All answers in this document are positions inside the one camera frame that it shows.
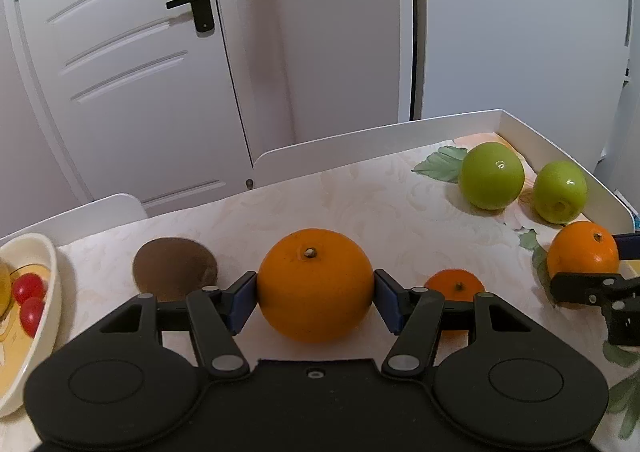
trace white door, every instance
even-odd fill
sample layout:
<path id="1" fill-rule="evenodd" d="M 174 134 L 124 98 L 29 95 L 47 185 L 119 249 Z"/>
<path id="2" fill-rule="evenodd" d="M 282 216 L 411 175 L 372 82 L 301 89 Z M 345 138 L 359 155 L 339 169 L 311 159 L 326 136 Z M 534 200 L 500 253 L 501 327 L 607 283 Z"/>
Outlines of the white door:
<path id="1" fill-rule="evenodd" d="M 629 0 L 427 0 L 422 117 L 503 108 L 593 170 L 628 59 Z"/>
<path id="2" fill-rule="evenodd" d="M 169 0 L 18 0 L 50 117 L 94 199 L 154 211 L 245 190 L 251 175 L 215 0 L 214 30 Z"/>

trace cream oval dish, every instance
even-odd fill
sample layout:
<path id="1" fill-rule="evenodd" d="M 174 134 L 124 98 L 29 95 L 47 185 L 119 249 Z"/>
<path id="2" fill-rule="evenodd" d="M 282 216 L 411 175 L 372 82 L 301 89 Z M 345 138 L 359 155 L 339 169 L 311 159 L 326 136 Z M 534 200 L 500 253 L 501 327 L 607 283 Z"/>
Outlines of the cream oval dish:
<path id="1" fill-rule="evenodd" d="M 62 291 L 51 241 L 38 233 L 25 233 L 0 247 L 0 261 L 11 274 L 12 283 L 25 273 L 36 273 L 46 282 L 44 311 L 31 339 L 20 325 L 20 306 L 12 299 L 0 315 L 0 418 L 22 405 L 22 391 L 28 375 L 53 350 L 62 313 Z"/>

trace cherry tomato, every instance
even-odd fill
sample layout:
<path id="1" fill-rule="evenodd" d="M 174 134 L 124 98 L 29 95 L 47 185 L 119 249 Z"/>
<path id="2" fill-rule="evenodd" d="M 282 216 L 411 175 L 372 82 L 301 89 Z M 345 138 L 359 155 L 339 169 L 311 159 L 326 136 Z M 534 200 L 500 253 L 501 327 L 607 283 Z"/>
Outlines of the cherry tomato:
<path id="1" fill-rule="evenodd" d="M 11 292 L 18 304 L 24 304 L 31 297 L 42 300 L 44 298 L 44 284 L 39 275 L 25 273 L 18 277 L 14 285 L 11 286 Z"/>
<path id="2" fill-rule="evenodd" d="M 22 329 L 31 338 L 36 336 L 40 318 L 44 311 L 44 302 L 38 297 L 28 298 L 22 306 L 20 306 L 20 324 Z"/>

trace orange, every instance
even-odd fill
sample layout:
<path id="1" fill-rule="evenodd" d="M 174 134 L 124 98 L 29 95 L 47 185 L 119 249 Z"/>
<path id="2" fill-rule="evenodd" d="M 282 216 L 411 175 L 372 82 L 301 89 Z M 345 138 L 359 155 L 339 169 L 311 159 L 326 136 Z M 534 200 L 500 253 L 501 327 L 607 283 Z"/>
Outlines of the orange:
<path id="1" fill-rule="evenodd" d="M 308 228 L 273 246 L 258 270 L 258 302 L 267 321 L 300 342 L 326 342 L 351 331 L 373 300 L 373 269 L 351 239 Z"/>
<path id="2" fill-rule="evenodd" d="M 569 273 L 617 273 L 620 259 L 611 234 L 595 223 L 578 221 L 561 229 L 546 255 L 550 278 Z"/>
<path id="3" fill-rule="evenodd" d="M 433 275 L 424 286 L 440 291 L 445 300 L 473 302 L 474 295 L 484 291 L 482 282 L 464 269 L 443 269 Z"/>

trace green apple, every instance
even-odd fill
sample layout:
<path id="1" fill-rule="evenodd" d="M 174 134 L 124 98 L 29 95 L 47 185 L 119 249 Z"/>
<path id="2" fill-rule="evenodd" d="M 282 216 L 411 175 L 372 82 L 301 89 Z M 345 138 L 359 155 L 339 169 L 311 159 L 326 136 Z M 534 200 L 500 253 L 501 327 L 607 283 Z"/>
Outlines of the green apple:
<path id="1" fill-rule="evenodd" d="M 533 204 L 545 221 L 564 225 L 587 203 L 587 181 L 572 161 L 553 161 L 540 170 L 533 185 Z"/>
<path id="2" fill-rule="evenodd" d="M 506 146 L 490 141 L 472 149 L 458 175 L 462 195 L 483 210 L 500 210 L 516 200 L 524 185 L 524 168 Z"/>

